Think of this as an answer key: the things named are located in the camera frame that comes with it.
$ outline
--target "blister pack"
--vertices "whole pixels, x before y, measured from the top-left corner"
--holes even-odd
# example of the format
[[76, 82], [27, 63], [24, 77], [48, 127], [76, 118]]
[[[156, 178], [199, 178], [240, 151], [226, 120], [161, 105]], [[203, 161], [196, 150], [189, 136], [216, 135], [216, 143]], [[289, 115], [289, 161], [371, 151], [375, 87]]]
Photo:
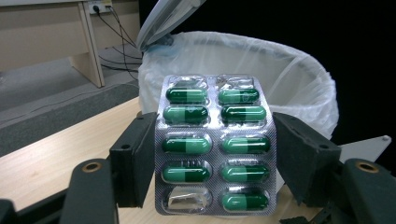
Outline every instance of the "blister pack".
[[276, 208], [276, 128], [249, 75], [165, 77], [155, 127], [162, 215], [268, 216]]

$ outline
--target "floor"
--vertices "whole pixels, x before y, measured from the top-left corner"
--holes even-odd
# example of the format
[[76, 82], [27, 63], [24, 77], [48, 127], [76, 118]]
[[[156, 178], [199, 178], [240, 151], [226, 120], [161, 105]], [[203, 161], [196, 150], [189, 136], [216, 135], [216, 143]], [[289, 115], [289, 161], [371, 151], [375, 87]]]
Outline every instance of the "floor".
[[102, 88], [67, 58], [0, 72], [0, 156], [138, 96], [141, 53], [116, 46], [100, 49], [99, 56], [106, 83]]

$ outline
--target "trash bin lid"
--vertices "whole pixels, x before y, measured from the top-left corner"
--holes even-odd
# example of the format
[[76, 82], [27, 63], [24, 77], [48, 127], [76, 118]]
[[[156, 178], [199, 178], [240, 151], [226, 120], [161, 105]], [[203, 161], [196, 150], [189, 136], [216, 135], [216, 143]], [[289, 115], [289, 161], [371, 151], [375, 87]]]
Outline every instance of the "trash bin lid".
[[148, 45], [169, 34], [206, 0], [158, 0], [137, 36], [136, 45], [144, 51]]

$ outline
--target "green and white capsule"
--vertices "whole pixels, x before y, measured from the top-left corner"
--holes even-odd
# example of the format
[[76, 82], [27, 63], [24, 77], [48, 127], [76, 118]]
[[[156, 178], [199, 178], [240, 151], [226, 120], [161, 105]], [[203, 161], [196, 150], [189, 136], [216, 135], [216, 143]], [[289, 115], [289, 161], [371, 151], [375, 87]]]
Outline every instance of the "green and white capsule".
[[163, 118], [169, 124], [201, 124], [207, 117], [208, 111], [202, 105], [168, 106], [163, 111]]
[[167, 166], [163, 169], [163, 181], [167, 183], [203, 183], [210, 177], [204, 166]]
[[227, 193], [221, 203], [227, 212], [262, 211], [268, 206], [268, 198], [260, 193]]
[[166, 91], [166, 98], [171, 104], [204, 104], [206, 97], [205, 89], [174, 87]]
[[219, 103], [222, 105], [252, 104], [259, 97], [256, 89], [222, 90], [219, 92]]
[[223, 122], [257, 122], [265, 120], [267, 112], [261, 105], [230, 105], [221, 109]]
[[270, 148], [267, 137], [228, 137], [222, 142], [222, 149], [230, 154], [259, 154]]
[[163, 140], [163, 151], [175, 154], [205, 154], [212, 144], [205, 137], [170, 136]]
[[226, 165], [221, 170], [221, 176], [228, 182], [262, 182], [270, 174], [264, 165]]

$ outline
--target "power outlet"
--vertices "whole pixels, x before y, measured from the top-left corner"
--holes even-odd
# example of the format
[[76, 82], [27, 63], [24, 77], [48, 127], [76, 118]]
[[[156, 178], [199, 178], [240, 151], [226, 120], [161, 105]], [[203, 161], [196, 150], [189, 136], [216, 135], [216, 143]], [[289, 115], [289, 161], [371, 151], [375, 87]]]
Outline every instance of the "power outlet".
[[90, 9], [90, 14], [96, 14], [96, 12], [93, 10], [94, 6], [99, 7], [100, 13], [105, 13], [105, 12], [110, 12], [109, 7], [113, 7], [113, 3], [111, 2], [111, 0], [88, 1], [88, 7]]

